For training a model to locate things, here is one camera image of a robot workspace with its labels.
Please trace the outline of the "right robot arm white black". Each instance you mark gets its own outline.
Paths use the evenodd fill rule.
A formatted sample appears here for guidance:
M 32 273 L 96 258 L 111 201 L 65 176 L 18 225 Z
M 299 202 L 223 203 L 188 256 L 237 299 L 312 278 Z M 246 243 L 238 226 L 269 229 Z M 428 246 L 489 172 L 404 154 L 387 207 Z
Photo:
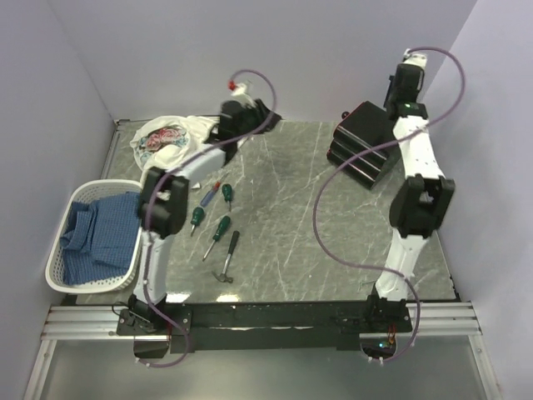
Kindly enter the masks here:
M 418 102 L 426 60 L 404 60 L 390 77 L 384 107 L 393 122 L 392 134 L 399 142 L 405 180 L 389 212 L 392 240 L 385 268 L 372 295 L 365 323 L 374 332 L 385 331 L 408 297 L 407 280 L 434 231 L 442 224 L 456 185 L 441 171 L 426 125 L 426 106 Z

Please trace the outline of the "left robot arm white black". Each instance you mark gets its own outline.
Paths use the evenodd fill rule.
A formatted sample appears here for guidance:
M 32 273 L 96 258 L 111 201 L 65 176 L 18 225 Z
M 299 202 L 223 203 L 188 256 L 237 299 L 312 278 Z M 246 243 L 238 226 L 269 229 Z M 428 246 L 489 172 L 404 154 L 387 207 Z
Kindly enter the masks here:
M 166 315 L 159 308 L 167 297 L 170 248 L 189 216 L 190 189 L 225 167 L 237 155 L 239 141 L 270 132 L 281 120 L 260 99 L 252 106 L 223 102 L 215 132 L 192 155 L 175 167 L 148 170 L 138 206 L 143 245 L 139 277 L 127 301 L 130 309 L 139 311 L 135 322 L 145 334 L 157 334 L 165 327 Z

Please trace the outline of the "black handled hammer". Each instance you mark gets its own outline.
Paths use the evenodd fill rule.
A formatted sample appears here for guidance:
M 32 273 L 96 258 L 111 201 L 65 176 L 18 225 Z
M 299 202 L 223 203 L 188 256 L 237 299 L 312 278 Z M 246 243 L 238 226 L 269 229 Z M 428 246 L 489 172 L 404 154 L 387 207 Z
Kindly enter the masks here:
M 237 247 L 241 233 L 235 230 L 232 233 L 231 241 L 227 250 L 227 256 L 224 262 L 224 267 L 220 273 L 213 272 L 214 278 L 220 283 L 233 283 L 233 278 L 227 275 L 227 270 L 230 266 L 232 255 Z

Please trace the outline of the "black drawer cabinet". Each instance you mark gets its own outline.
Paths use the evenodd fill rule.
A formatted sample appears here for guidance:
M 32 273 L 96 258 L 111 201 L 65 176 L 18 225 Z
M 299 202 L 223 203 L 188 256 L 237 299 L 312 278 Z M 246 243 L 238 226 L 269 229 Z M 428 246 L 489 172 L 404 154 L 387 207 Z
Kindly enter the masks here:
M 344 112 L 342 120 L 334 129 L 326 159 L 340 166 L 348 158 L 368 148 L 373 148 L 394 139 L 393 121 L 386 111 L 372 102 L 362 102 L 352 112 Z M 401 158 L 397 145 L 369 152 L 352 161 L 343 172 L 371 190 L 387 175 Z

